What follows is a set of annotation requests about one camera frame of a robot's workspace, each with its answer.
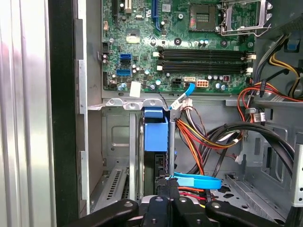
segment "cable tie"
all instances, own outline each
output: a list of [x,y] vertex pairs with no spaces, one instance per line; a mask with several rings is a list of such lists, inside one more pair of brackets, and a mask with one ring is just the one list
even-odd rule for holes
[[265,93],[266,83],[267,83],[266,79],[263,79],[263,80],[261,81],[260,98],[262,98],[263,95],[264,95],[264,93]]

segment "side panel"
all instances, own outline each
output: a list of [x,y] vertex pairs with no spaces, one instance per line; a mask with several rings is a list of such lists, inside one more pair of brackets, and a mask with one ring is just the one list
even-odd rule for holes
[[3,227],[56,226],[47,4],[7,0],[0,7]]

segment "sata port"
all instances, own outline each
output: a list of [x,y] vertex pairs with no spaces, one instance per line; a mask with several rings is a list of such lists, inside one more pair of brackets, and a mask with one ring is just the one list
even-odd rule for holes
[[195,77],[184,77],[184,82],[195,82],[196,78]]
[[130,63],[131,63],[131,60],[124,60],[124,59],[122,60],[122,59],[121,59],[121,60],[120,60],[120,63],[121,63],[121,64],[124,64],[124,65],[130,64]]
[[120,60],[131,60],[132,55],[130,53],[122,53],[120,54]]

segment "white sticker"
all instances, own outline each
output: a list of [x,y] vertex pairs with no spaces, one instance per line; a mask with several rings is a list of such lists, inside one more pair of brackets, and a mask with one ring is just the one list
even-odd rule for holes
[[254,113],[254,122],[261,122],[261,115],[259,113]]
[[162,12],[170,13],[170,4],[162,4]]
[[265,122],[265,113],[254,113],[254,122]]
[[264,112],[261,112],[261,113],[260,113],[260,116],[261,116],[261,121],[262,121],[262,122],[265,122],[265,121],[266,121],[265,113],[264,113]]
[[284,98],[280,96],[275,96],[271,99],[272,102],[283,102]]
[[129,96],[140,98],[140,94],[141,94],[141,83],[137,81],[132,81]]
[[173,110],[177,110],[181,105],[182,103],[180,103],[179,100],[175,100],[170,106]]

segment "yellow wire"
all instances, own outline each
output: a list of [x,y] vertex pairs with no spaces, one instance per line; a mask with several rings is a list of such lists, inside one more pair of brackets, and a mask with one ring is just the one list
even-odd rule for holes
[[285,62],[282,62],[282,61],[279,61],[276,59],[276,54],[274,53],[270,59],[269,59],[269,62],[270,64],[272,65],[275,65],[275,66],[279,66],[279,67],[282,67],[282,68],[285,68],[285,69],[288,69],[290,70],[291,72],[293,72],[296,76],[297,76],[297,79],[295,81],[295,83],[293,84],[291,90],[290,90],[290,95],[291,97],[293,98],[293,92],[294,92],[294,85],[300,80],[300,75],[298,74],[298,72],[289,64],[286,64]]
[[182,120],[178,120],[177,122],[181,122],[182,124],[184,124],[186,127],[188,127],[194,134],[196,134],[198,137],[200,137],[201,139],[205,140],[206,142],[208,142],[209,144],[211,145],[214,145],[216,147],[220,147],[220,148],[229,148],[233,145],[235,145],[236,143],[233,143],[231,145],[228,145],[228,146],[224,146],[224,145],[221,145],[221,144],[218,144],[218,143],[213,143],[211,142],[210,140],[208,140],[207,138],[201,136],[198,132],[196,132],[192,127],[190,127],[188,124],[186,124],[185,122],[183,122]]
[[268,85],[268,86],[270,86],[271,88],[273,88],[273,89],[275,89],[275,90],[278,91],[278,89],[276,89],[273,85],[271,85],[271,84],[269,84],[269,83],[266,83],[266,85]]

